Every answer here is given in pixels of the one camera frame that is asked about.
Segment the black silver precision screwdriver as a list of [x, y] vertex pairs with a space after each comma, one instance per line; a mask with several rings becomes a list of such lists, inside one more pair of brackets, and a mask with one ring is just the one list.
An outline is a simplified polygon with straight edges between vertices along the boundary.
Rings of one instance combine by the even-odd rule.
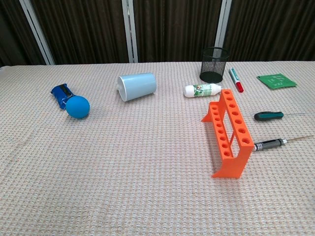
[[281, 147], [285, 144], [288, 143], [288, 141], [297, 141], [305, 138], [310, 138], [313, 137], [313, 135], [309, 136], [303, 136], [303, 137], [298, 137], [298, 138], [293, 138], [293, 139], [273, 139], [273, 140], [268, 140], [268, 141], [263, 141], [263, 142], [258, 142], [254, 144], [253, 151], [261, 151], [261, 150], [266, 150], [266, 149], [272, 149], [272, 148], [277, 148]]

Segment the orange test tube rack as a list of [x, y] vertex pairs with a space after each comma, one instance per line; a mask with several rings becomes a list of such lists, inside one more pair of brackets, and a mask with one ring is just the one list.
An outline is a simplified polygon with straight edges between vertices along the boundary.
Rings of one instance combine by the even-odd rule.
[[[233, 128], [231, 138], [228, 138], [223, 123], [225, 113]], [[222, 161], [221, 168], [212, 177], [239, 178], [248, 162], [254, 143], [230, 89], [223, 89], [219, 101], [209, 103], [208, 113], [201, 121], [213, 124]]]

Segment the light blue plastic cup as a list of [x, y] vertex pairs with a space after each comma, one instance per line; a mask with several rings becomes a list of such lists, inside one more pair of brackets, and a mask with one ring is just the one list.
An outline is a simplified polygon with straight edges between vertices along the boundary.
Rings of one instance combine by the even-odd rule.
[[154, 93], [157, 82], [153, 73], [119, 76], [118, 91], [124, 102]]

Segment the white bottle green label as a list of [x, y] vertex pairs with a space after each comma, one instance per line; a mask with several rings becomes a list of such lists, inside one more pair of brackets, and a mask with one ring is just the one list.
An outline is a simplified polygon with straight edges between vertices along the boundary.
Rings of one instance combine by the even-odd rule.
[[221, 86], [217, 84], [200, 84], [185, 86], [184, 96], [187, 98], [213, 96], [221, 92]]

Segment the beige woven tablecloth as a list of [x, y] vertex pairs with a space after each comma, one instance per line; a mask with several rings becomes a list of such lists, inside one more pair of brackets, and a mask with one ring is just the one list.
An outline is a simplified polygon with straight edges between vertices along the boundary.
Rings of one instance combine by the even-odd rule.
[[[214, 97], [185, 98], [198, 62], [0, 68], [0, 236], [315, 236], [315, 61], [229, 62], [231, 89], [253, 141], [293, 139], [255, 152], [239, 179], [221, 165]], [[124, 102], [119, 76], [153, 73], [154, 93]], [[270, 89], [282, 73], [297, 86]], [[67, 84], [90, 104], [73, 118], [51, 94]], [[257, 121], [259, 112], [282, 119]]]

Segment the black mesh pen cup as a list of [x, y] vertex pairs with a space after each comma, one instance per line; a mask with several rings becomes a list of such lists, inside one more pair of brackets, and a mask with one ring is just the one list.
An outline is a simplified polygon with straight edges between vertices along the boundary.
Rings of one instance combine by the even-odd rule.
[[228, 50], [221, 47], [208, 47], [202, 51], [202, 64], [199, 78], [206, 83], [220, 83], [223, 80]]

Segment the blue ball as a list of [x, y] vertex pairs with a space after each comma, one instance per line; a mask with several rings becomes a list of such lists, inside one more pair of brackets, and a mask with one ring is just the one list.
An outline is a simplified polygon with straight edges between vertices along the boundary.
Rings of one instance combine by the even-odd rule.
[[89, 114], [90, 104], [82, 96], [73, 96], [66, 103], [66, 111], [73, 118], [85, 118]]

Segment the white marker red cap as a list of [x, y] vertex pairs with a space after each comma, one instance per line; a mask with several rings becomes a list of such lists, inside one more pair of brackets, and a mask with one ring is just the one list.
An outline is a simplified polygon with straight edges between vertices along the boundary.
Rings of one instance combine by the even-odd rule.
[[240, 93], [244, 92], [244, 89], [243, 89], [242, 84], [241, 84], [241, 82], [239, 80], [239, 77], [236, 74], [236, 71], [235, 71], [235, 69], [233, 67], [229, 69], [229, 74], [230, 74], [231, 79], [232, 79], [233, 83], [235, 84], [237, 90]]

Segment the blue snack packet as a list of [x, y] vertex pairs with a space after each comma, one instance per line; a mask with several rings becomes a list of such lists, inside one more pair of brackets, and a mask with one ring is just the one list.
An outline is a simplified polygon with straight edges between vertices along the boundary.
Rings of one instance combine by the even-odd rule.
[[67, 84], [61, 84], [58, 86], [55, 86], [52, 90], [51, 90], [51, 94], [54, 95], [54, 97], [56, 98], [59, 107], [62, 110], [66, 109], [66, 103], [67, 101], [74, 96], [74, 94], [72, 93], [72, 91], [68, 88]]

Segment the white screen frame post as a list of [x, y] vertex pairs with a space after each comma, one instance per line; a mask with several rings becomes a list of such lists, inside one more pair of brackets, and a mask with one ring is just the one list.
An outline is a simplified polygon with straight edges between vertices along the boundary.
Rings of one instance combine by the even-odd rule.
[[133, 0], [121, 0], [129, 63], [138, 63]]
[[19, 0], [19, 2], [46, 65], [55, 65], [55, 60], [37, 19], [31, 0]]
[[222, 0], [216, 39], [215, 39], [215, 47], [222, 48], [224, 45], [231, 6], [232, 6], [232, 0]]

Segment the green handled screwdriver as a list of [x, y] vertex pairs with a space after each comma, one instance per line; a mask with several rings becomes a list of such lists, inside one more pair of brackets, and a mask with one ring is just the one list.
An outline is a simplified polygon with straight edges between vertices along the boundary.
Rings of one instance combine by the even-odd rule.
[[257, 121], [268, 121], [268, 120], [275, 120], [275, 119], [282, 119], [284, 116], [289, 115], [303, 115], [303, 113], [297, 114], [284, 114], [283, 112], [259, 112], [254, 115], [254, 119]]

